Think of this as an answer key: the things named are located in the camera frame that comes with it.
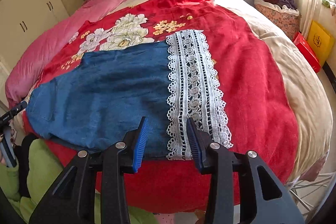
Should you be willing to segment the person's left hand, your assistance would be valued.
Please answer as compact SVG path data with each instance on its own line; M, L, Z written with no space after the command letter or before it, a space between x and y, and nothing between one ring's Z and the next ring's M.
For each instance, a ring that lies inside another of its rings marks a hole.
M15 153L11 143L11 128L6 127L3 130L3 139L1 141L1 153L5 159L6 165L9 168L14 168L17 166Z

